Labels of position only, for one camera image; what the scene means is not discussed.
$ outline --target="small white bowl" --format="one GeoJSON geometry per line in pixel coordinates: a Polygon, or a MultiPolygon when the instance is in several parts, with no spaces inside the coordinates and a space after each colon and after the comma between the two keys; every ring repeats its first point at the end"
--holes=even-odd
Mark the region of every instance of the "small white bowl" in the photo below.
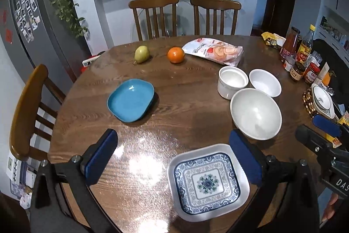
{"type": "Polygon", "coordinates": [[[219,95],[230,100],[233,95],[248,84],[247,74],[237,67],[222,67],[218,73],[219,95]]]}
{"type": "Polygon", "coordinates": [[[249,78],[255,89],[263,91],[270,97],[277,97],[281,94],[281,84],[270,72],[264,69],[254,69],[250,72],[249,78]]]}
{"type": "Polygon", "coordinates": [[[282,124],[279,106],[264,92],[245,88],[230,101],[234,124],[242,133],[256,140],[268,140],[278,134],[282,124]]]}

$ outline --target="jar with red lid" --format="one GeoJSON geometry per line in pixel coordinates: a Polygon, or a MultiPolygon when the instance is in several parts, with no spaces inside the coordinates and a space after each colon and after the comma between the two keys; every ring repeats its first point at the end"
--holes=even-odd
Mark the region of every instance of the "jar with red lid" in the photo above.
{"type": "Polygon", "coordinates": [[[303,75],[305,82],[308,84],[312,84],[319,73],[320,68],[316,64],[311,62],[303,75]]]}

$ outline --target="human hand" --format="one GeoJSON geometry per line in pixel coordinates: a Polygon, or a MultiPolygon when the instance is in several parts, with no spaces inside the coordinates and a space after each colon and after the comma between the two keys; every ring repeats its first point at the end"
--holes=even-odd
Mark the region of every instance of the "human hand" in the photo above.
{"type": "Polygon", "coordinates": [[[332,193],[331,198],[325,208],[325,211],[323,212],[322,220],[321,222],[324,222],[327,219],[330,219],[334,215],[334,203],[338,200],[338,194],[332,193]]]}

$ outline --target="blue gripper pad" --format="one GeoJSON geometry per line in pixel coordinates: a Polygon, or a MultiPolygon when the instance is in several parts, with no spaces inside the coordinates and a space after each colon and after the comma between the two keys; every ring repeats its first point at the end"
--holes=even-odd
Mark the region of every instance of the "blue gripper pad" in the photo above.
{"type": "Polygon", "coordinates": [[[229,145],[233,150],[236,158],[240,162],[241,167],[245,171],[247,179],[251,184],[261,186],[262,184],[262,167],[255,159],[250,149],[245,144],[246,138],[241,138],[243,135],[239,130],[233,130],[230,133],[229,145]]]}
{"type": "Polygon", "coordinates": [[[117,146],[118,135],[115,130],[108,128],[98,142],[86,150],[83,160],[87,162],[81,163],[86,185],[97,184],[117,146]]]}

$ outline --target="blue plate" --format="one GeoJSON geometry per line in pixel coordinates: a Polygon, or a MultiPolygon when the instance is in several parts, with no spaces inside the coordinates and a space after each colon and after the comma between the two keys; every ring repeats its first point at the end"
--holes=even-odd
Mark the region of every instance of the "blue plate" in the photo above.
{"type": "Polygon", "coordinates": [[[141,79],[129,79],[108,98],[108,109],[125,123],[139,120],[154,97],[154,86],[141,79]]]}

